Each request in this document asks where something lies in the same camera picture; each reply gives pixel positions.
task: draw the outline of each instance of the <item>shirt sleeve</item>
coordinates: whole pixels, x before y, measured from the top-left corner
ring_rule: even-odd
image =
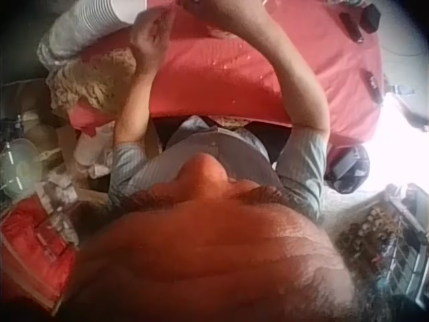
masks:
[[[294,128],[276,168],[290,207],[313,221],[319,219],[326,149],[327,142],[318,132]]]
[[[113,148],[109,196],[120,195],[124,186],[142,169],[147,157],[140,143],[118,144]]]

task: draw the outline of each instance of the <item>red cloth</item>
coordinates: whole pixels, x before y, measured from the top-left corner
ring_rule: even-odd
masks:
[[[72,269],[74,252],[67,251],[53,262],[49,259],[35,229],[45,218],[46,212],[35,195],[15,206],[12,214],[1,224],[1,264],[3,269],[8,269],[26,285],[55,303]],[[64,240],[58,235],[51,232],[49,240],[50,249],[57,254],[64,249]]]
[[[68,119],[74,129],[94,137],[97,134],[97,127],[114,121],[115,117],[107,113],[101,113],[90,105],[86,97],[83,97],[79,99],[76,106],[68,111]]]
[[[149,0],[149,6],[169,0]],[[269,0],[267,10],[284,28],[316,73],[330,106],[334,145],[365,142],[374,134],[380,109],[371,100],[363,71],[375,75],[382,88],[381,56],[376,34],[362,31],[354,43],[339,13],[360,9],[328,6],[324,0]],[[103,38],[83,55],[89,60],[128,44],[129,30]],[[289,125],[280,86],[266,59],[240,39],[208,35],[206,25],[179,9],[164,67],[150,101],[153,117],[218,115]]]

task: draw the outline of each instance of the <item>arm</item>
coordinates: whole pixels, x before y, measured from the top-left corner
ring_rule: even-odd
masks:
[[[261,0],[181,0],[180,4],[243,38],[272,64],[293,125],[276,172],[289,206],[317,221],[330,121],[326,97],[313,71]]]
[[[270,19],[249,42],[274,67],[292,125],[313,129],[327,142],[330,133],[328,101],[313,71],[289,37]]]
[[[111,199],[115,194],[123,194],[146,162],[141,141],[149,121],[150,91],[164,61],[173,20],[171,9],[149,9],[137,17],[131,31],[130,47],[136,69],[128,98],[115,123]]]
[[[153,78],[135,74],[131,89],[115,123],[114,145],[140,142],[147,131],[149,121],[149,97]]]
[[[146,134],[150,91],[166,55],[173,20],[174,11],[161,7],[144,11],[135,20],[130,48],[136,69],[128,98],[115,124],[116,146],[140,142]]]
[[[294,127],[329,136],[329,110],[322,87],[299,51],[269,16],[262,0],[179,0],[195,16],[243,38],[272,64]]]

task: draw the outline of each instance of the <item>table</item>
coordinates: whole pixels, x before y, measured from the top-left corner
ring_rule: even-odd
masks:
[[[149,0],[149,6],[170,0]],[[336,146],[371,139],[379,119],[364,82],[374,74],[382,89],[381,54],[377,34],[354,43],[339,19],[352,11],[359,21],[361,9],[330,6],[323,0],[269,0],[267,10],[283,27],[322,84],[330,107]],[[126,47],[129,30],[121,30],[89,48],[88,60],[113,48]],[[267,60],[239,38],[210,37],[204,22],[179,9],[166,61],[153,86],[152,117],[216,115],[290,125],[280,86]]]

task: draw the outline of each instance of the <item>wrist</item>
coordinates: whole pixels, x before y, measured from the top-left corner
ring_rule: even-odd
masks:
[[[151,85],[154,82],[157,72],[136,68],[133,75],[134,83]]]

